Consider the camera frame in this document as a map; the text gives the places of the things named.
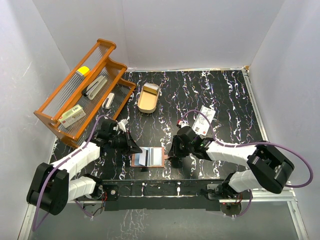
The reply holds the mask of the beige oval tray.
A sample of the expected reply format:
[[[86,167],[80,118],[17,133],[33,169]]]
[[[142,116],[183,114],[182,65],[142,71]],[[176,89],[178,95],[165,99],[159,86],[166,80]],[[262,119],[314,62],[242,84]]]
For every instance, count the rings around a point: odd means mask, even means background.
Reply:
[[[140,96],[138,99],[137,107],[140,112],[151,114],[156,110],[157,102],[160,94],[160,89],[157,95],[150,94],[146,91],[143,91],[143,87],[140,91]]]

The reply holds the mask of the white card black stripe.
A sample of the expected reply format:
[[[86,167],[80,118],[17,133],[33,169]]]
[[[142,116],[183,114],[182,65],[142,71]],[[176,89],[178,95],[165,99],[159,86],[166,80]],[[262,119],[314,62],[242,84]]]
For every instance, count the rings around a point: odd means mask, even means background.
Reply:
[[[138,161],[138,163],[140,165],[145,166],[145,167],[148,166],[149,152],[150,152],[150,148],[149,147],[143,147],[142,148],[142,153],[139,154],[139,161]]]

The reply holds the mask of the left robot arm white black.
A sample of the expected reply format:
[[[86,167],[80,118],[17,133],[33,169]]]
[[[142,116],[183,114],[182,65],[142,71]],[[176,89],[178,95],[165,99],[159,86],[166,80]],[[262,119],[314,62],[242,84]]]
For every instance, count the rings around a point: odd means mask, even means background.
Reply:
[[[58,215],[68,202],[88,195],[97,200],[103,195],[100,178],[85,174],[75,175],[84,167],[98,160],[108,150],[123,155],[140,154],[128,130],[128,120],[112,120],[104,116],[101,123],[95,123],[89,137],[73,152],[51,164],[41,163],[35,170],[26,201],[51,215]]]

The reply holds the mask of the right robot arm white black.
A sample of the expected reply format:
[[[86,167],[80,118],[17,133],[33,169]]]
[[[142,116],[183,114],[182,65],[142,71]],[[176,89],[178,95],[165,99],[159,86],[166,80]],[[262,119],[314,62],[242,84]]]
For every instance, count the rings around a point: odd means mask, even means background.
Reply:
[[[294,164],[276,147],[267,142],[253,146],[227,147],[212,137],[202,137],[189,126],[184,126],[173,136],[169,158],[181,159],[194,155],[208,161],[224,161],[246,167],[245,171],[230,173],[215,188],[203,189],[206,196],[233,199],[240,193],[264,188],[280,194],[295,169]]]

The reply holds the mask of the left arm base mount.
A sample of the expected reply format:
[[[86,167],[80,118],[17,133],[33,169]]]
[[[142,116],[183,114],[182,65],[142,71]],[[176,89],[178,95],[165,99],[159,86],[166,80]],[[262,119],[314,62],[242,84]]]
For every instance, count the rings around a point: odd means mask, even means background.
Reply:
[[[119,198],[117,185],[99,185],[92,194],[87,194],[74,202],[83,211],[86,218],[92,221],[95,217],[107,210],[107,205]]]

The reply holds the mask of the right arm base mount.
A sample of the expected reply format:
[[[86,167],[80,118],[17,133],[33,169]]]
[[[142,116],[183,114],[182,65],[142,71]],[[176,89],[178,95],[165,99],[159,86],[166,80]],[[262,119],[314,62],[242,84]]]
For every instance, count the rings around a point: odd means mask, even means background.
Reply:
[[[201,188],[197,195],[205,197],[207,200],[226,200],[229,202],[223,202],[222,204],[230,209],[231,207],[240,207],[244,200],[253,199],[253,194],[249,190],[242,192],[236,192],[228,186],[223,184],[209,183],[205,187]]]

